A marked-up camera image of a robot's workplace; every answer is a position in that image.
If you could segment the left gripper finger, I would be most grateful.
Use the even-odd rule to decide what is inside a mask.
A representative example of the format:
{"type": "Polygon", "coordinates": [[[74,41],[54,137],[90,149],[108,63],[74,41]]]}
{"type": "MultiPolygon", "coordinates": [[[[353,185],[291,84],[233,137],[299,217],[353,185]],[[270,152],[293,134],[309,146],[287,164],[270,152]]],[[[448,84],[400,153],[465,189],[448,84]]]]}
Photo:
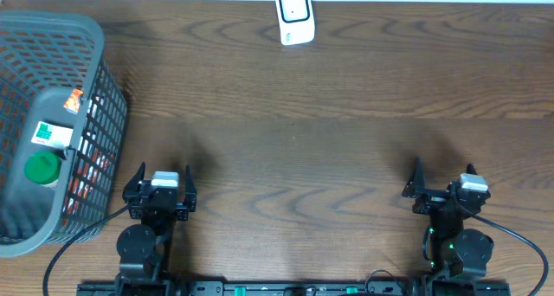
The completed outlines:
{"type": "Polygon", "coordinates": [[[145,162],[142,162],[136,173],[125,186],[125,191],[138,191],[145,175],[145,162]]]}
{"type": "Polygon", "coordinates": [[[196,199],[197,191],[194,184],[193,176],[191,173],[190,166],[187,164],[185,168],[185,198],[186,199],[196,199]]]}

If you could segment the green lid jar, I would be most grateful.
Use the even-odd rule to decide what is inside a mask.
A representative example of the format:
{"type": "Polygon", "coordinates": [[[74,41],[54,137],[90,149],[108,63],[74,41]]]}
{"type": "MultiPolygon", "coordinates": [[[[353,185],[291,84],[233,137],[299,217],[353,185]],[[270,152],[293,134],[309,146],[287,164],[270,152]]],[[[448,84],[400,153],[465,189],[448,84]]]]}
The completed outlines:
{"type": "Polygon", "coordinates": [[[38,151],[26,161],[24,175],[32,183],[47,188],[57,186],[62,160],[51,151],[38,151]]]}

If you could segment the small orange box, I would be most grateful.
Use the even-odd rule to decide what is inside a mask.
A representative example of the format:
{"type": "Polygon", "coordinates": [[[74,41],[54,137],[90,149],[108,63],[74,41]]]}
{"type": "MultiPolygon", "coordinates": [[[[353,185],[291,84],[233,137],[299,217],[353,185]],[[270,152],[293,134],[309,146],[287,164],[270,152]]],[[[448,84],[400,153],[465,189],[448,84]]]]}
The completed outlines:
{"type": "Polygon", "coordinates": [[[63,107],[72,114],[77,114],[81,107],[81,99],[83,96],[83,91],[75,88],[71,94],[68,96],[63,107]]]}

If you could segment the white green Panadol box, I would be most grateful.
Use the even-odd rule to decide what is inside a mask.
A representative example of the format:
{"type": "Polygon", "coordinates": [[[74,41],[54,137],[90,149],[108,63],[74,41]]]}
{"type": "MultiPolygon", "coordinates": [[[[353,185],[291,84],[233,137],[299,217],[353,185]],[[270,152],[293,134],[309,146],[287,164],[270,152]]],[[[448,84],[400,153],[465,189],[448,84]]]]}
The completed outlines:
{"type": "Polygon", "coordinates": [[[63,150],[70,146],[73,129],[58,125],[52,125],[43,121],[37,123],[31,142],[45,145],[50,148],[63,150]]]}

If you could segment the long orange sachet pack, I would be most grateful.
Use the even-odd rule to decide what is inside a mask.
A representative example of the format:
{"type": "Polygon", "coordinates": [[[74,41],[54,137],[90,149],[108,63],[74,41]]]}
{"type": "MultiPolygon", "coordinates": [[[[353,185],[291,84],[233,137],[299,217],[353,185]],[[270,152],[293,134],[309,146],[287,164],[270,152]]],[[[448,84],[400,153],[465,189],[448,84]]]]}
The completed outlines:
{"type": "Polygon", "coordinates": [[[103,106],[103,97],[89,101],[76,166],[62,208],[63,214],[90,222],[101,219],[106,212],[114,158],[113,143],[102,125],[109,124],[103,106]]]}

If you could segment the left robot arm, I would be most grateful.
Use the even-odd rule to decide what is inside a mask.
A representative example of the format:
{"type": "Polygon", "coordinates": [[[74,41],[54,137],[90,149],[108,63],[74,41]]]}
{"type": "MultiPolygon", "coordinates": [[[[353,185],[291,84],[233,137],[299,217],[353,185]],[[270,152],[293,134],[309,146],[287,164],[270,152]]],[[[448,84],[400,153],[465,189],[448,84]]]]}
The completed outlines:
{"type": "Polygon", "coordinates": [[[145,165],[141,164],[123,189],[129,215],[138,223],[122,231],[117,240],[117,296],[187,293],[186,285],[168,272],[175,224],[188,220],[196,210],[197,192],[190,167],[185,168],[183,181],[184,199],[179,200],[181,180],[177,172],[157,171],[146,180],[145,165]]]}

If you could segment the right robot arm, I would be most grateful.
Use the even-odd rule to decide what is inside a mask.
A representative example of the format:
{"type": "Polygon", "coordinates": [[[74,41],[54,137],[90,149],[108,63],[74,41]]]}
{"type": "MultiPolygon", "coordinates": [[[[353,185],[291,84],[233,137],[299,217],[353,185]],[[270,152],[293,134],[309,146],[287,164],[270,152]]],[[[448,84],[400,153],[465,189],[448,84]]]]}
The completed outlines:
{"type": "Polygon", "coordinates": [[[484,177],[472,164],[443,190],[426,186],[422,161],[417,158],[403,197],[415,200],[412,211],[429,217],[422,253],[431,271],[414,279],[409,295],[475,295],[477,281],[486,276],[494,243],[491,237],[464,221],[480,213],[491,194],[484,177]]]}

